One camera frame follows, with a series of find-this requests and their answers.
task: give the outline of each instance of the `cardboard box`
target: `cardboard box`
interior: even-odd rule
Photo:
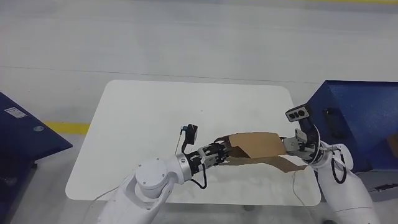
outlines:
[[[269,164],[283,172],[304,170],[306,165],[298,166],[279,155],[287,155],[279,135],[276,133],[237,133],[218,140],[229,140],[231,151],[222,166],[243,164]]]

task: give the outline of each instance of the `white table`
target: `white table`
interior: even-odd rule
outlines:
[[[289,92],[281,86],[111,81],[66,193],[74,200],[93,200],[118,186],[140,162],[172,156],[180,127],[190,123],[198,126],[198,138],[187,152],[227,134],[270,131],[293,136],[298,124],[289,123],[284,114],[292,107]],[[297,157],[286,157],[303,164]],[[292,173],[266,164],[218,166],[207,171],[207,189],[192,182],[176,185],[168,202],[301,205],[292,191]],[[202,174],[194,178],[203,182]],[[311,168],[297,172],[295,191],[305,205],[320,202]]]

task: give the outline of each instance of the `white wire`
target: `white wire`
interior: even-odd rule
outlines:
[[[104,195],[106,195],[106,194],[108,194],[108,193],[111,193],[112,191],[117,190],[119,187],[120,187],[120,185],[117,186],[116,188],[113,188],[113,189],[111,189],[111,190],[109,190],[109,191],[103,193],[102,195],[97,196],[94,200],[92,200],[91,203],[89,204],[88,208],[86,209],[86,212],[85,212],[85,214],[84,214],[84,216],[83,216],[83,220],[81,221],[80,224],[84,224],[84,222],[85,222],[85,220],[86,220],[86,217],[87,217],[87,214],[88,214],[88,212],[90,211],[91,206],[92,206],[99,198],[103,197]]]
[[[301,198],[296,194],[296,191],[294,190],[294,183],[296,181],[296,173],[297,170],[293,173],[292,178],[293,178],[293,183],[292,183],[292,190],[293,190],[293,194],[297,197],[297,199],[301,202],[301,204],[303,205],[303,207],[305,208],[305,210],[307,211],[310,219],[312,220],[312,222],[314,222],[314,224],[317,224],[315,219],[312,217],[311,213],[310,213],[310,209],[304,204],[304,202],[301,200]]]
[[[319,150],[321,149],[321,135],[319,134],[319,130],[318,130],[317,126],[314,125],[314,127],[315,127],[315,129],[317,130],[317,133],[318,133],[318,149],[317,149],[317,153],[315,154],[315,157],[313,157],[312,161],[308,163],[309,165],[311,165],[311,164],[313,164],[315,162],[315,160],[318,157]]]

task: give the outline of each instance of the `blue machine housing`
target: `blue machine housing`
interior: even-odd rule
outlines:
[[[21,115],[5,111],[10,108]],[[71,147],[55,131],[0,93],[0,223],[14,210],[14,201],[35,168],[35,161]],[[8,185],[6,179],[15,183]]]
[[[386,140],[398,133],[398,83],[329,80],[307,105],[321,139],[350,149],[353,172],[398,169]]]

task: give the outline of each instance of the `cable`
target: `cable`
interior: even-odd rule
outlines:
[[[109,190],[109,191],[103,193],[102,195],[100,195],[100,196],[96,197],[94,200],[92,200],[92,201],[90,202],[88,208],[86,209],[86,212],[85,212],[85,214],[84,214],[84,216],[83,216],[83,220],[81,221],[81,224],[84,224],[84,222],[85,222],[85,220],[86,220],[86,217],[87,217],[87,214],[88,214],[88,212],[90,211],[91,206],[92,206],[99,198],[103,197],[104,195],[106,195],[106,194],[108,194],[108,193],[111,193],[112,191],[117,190],[119,187],[120,187],[120,185],[117,186],[116,188],[113,188],[113,189],[111,189],[111,190]]]
[[[312,220],[312,222],[314,222],[314,224],[317,224],[315,219],[312,217],[311,213],[310,213],[310,209],[304,204],[304,202],[301,200],[301,198],[296,194],[296,191],[294,190],[294,183],[296,181],[296,173],[297,170],[293,173],[292,178],[293,178],[293,183],[292,183],[292,190],[293,190],[293,194],[297,197],[297,199],[301,202],[301,204],[303,205],[303,207],[305,208],[305,210],[308,213],[308,216],[310,217],[310,219]]]
[[[180,137],[178,138],[177,147],[175,148],[174,155],[177,155],[177,149],[178,149],[178,145],[180,144],[181,135],[182,135],[182,131],[180,132]]]
[[[200,185],[200,184],[198,183],[198,181],[196,181],[195,179],[191,179],[190,181],[194,182],[197,186],[199,186],[199,188],[205,189],[205,188],[207,188],[207,176],[206,176],[206,167],[205,167],[205,164],[201,164],[201,167],[203,168],[203,180],[205,181],[204,186]]]
[[[343,154],[340,154],[340,158],[341,158],[341,161],[342,161],[344,164],[346,164],[346,162],[344,161],[344,156],[343,156]],[[331,158],[331,172],[332,172],[332,174],[333,174],[333,177],[335,178],[335,181],[336,181],[338,184],[343,184],[343,183],[346,181],[346,178],[347,178],[347,169],[346,169],[345,166],[343,166],[343,178],[340,180],[339,178],[337,178],[337,175],[336,175],[335,162],[336,162],[336,161],[335,161],[335,158],[332,157],[332,158]]]
[[[313,126],[315,127],[315,129],[317,130],[317,133],[318,133],[318,149],[317,149],[317,153],[315,154],[315,157],[313,157],[312,161],[308,163],[309,165],[313,164],[316,161],[316,159],[319,155],[319,151],[321,149],[321,134],[319,133],[317,126],[315,126],[315,125],[313,125]]]

